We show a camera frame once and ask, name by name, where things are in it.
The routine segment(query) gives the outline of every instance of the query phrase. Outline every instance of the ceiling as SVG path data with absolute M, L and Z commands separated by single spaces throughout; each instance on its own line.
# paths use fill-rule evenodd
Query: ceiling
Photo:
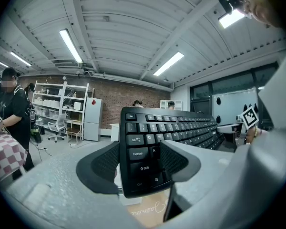
M 84 67 L 167 88 L 286 49 L 283 30 L 247 18 L 224 29 L 222 15 L 218 0 L 12 0 L 0 20 L 0 61 L 27 75 Z M 65 28 L 83 65 L 59 35 Z M 177 52 L 184 58 L 154 76 Z

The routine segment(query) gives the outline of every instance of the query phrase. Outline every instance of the shift key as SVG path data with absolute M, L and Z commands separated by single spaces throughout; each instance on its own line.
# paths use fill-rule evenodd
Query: shift key
M 128 146 L 142 146 L 144 145 L 143 135 L 127 135 L 126 143 Z
M 132 177 L 148 176 L 158 171 L 159 166 L 157 160 L 130 164 L 130 174 Z

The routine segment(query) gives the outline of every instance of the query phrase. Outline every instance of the brick wall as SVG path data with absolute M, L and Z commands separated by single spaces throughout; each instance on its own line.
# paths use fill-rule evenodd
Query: brick wall
M 44 83 L 47 78 L 47 76 L 21 77 L 19 82 L 24 88 L 29 83 L 35 84 L 36 80 Z M 142 101 L 142 105 L 146 108 L 159 108 L 161 99 L 170 99 L 169 92 L 105 79 L 68 77 L 67 82 L 69 85 L 82 86 L 89 83 L 89 87 L 94 88 L 94 97 L 103 100 L 103 129 L 111 129 L 110 124 L 119 123 L 121 109 L 126 106 L 132 106 L 135 100 Z M 62 76 L 52 76 L 52 79 L 49 77 L 48 83 L 62 84 Z

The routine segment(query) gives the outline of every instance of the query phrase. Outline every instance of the checkered tablecloth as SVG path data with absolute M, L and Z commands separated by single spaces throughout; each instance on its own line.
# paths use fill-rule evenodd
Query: checkered tablecloth
M 0 134 L 0 180 L 25 164 L 27 151 L 9 134 Z

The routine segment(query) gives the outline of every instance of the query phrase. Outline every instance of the white refrigerator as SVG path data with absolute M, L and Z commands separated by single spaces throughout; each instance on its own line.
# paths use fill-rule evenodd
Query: white refrigerator
M 101 134 L 103 101 L 87 98 L 84 118 L 84 139 L 98 141 Z

